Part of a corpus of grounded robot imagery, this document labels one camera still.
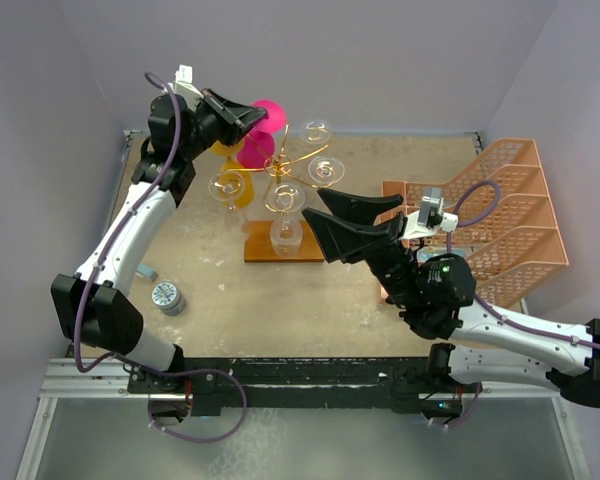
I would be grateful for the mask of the pink plastic goblet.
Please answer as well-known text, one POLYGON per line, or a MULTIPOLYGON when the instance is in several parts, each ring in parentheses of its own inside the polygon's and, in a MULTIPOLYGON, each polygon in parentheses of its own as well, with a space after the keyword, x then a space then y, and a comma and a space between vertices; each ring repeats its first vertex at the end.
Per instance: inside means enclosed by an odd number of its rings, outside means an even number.
POLYGON ((260 99, 253 106, 264 108, 267 115, 245 137, 237 160, 247 169, 260 169, 274 154, 276 143, 273 134, 285 127, 287 116, 284 108, 273 100, 260 99))

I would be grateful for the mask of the clear wine glass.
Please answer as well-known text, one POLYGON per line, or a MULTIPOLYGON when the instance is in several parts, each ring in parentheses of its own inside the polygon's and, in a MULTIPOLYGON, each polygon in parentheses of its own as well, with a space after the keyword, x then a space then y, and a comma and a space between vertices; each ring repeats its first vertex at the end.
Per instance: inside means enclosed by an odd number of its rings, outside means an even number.
POLYGON ((307 166, 307 172, 314 187, 331 187, 345 175, 344 164, 335 157, 316 156, 307 166))
POLYGON ((264 200, 276 214, 269 233, 275 254, 281 258, 295 256, 303 240, 303 227, 295 214, 304 206, 304 190, 294 183, 277 183, 268 189, 264 200))
POLYGON ((322 119, 308 120, 299 128, 300 139, 312 146, 327 145, 332 135, 333 129, 331 125, 322 119))
POLYGON ((226 207, 224 223, 227 230, 238 240, 246 241, 250 236, 247 215, 238 205, 246 193, 244 177, 235 171, 216 173, 208 184, 211 196, 226 207))

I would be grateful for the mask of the orange plastic goblet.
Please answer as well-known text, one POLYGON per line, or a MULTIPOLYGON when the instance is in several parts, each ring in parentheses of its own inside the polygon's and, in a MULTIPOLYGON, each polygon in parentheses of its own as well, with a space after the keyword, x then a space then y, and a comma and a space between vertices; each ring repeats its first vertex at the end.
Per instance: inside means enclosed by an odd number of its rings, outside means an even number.
POLYGON ((232 146, 220 142, 211 146, 211 152, 223 157, 224 163, 218 173, 210 179, 209 192, 215 200, 230 208, 246 208, 254 198, 251 175, 243 171, 242 165, 237 161, 237 154, 243 147, 243 140, 232 146))

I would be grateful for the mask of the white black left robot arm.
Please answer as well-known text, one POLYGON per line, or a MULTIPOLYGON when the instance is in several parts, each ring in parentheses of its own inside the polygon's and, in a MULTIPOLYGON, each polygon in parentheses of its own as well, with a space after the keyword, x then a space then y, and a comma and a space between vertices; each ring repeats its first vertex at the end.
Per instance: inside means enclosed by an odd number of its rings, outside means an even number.
POLYGON ((151 381, 164 392, 182 387, 183 351, 145 327, 128 299, 131 283, 154 236, 191 185, 194 160, 216 142, 239 143, 265 116, 262 107, 232 102, 209 89, 191 98, 165 93, 152 101, 150 135, 123 207, 90 258, 51 285, 62 333, 74 346, 105 349, 151 370, 151 381))

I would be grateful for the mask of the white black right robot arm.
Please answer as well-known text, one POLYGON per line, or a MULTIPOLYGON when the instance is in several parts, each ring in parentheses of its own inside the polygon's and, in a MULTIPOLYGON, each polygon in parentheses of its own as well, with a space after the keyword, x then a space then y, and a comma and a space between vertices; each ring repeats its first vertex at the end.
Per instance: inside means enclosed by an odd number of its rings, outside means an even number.
POLYGON ((465 227, 445 211, 440 189, 426 188, 418 211, 382 223, 377 217, 400 206, 401 195, 363 197, 330 188, 318 194, 327 209, 306 207, 302 215, 325 260, 365 263, 411 331, 433 341, 424 369, 432 389, 536 385, 600 409, 600 319, 556 323, 493 306, 478 295, 465 258, 446 251, 421 263, 406 246, 465 227))

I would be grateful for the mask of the peach plastic file organizer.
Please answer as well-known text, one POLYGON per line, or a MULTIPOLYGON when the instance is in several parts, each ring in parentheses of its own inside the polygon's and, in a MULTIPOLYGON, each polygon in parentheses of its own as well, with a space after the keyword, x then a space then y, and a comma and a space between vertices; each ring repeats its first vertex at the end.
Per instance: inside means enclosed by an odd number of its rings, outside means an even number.
POLYGON ((539 153, 532 139, 501 138, 451 180, 439 184, 446 211, 473 185, 501 188, 495 210, 456 230, 452 246, 466 254, 479 295, 509 307, 569 265, 539 153))

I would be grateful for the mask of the small light blue object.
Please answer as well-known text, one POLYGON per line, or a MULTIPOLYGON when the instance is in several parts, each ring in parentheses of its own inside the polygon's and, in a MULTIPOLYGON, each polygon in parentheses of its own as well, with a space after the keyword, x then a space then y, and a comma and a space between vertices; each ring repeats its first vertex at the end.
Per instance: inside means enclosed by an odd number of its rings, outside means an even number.
POLYGON ((155 269, 143 263, 138 265, 136 269, 136 274, 151 282, 154 282, 158 277, 157 271, 155 269))

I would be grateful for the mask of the small round tin can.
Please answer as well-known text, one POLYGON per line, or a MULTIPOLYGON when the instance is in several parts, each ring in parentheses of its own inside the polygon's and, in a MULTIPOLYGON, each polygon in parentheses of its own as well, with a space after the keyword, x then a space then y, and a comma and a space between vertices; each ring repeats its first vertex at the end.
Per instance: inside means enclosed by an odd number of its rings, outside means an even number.
POLYGON ((186 308, 186 299, 172 282, 156 284, 151 292, 153 304, 167 316, 177 316, 186 308))

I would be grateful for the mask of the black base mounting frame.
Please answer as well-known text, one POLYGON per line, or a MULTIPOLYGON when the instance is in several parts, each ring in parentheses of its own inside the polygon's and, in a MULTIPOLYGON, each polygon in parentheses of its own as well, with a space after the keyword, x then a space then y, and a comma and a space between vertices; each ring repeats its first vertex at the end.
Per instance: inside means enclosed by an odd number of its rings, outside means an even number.
POLYGON ((192 416, 226 408, 386 409, 457 419, 473 384, 463 386, 425 357, 187 358, 193 374, 169 378, 141 367, 130 372, 132 394, 181 398, 192 416))

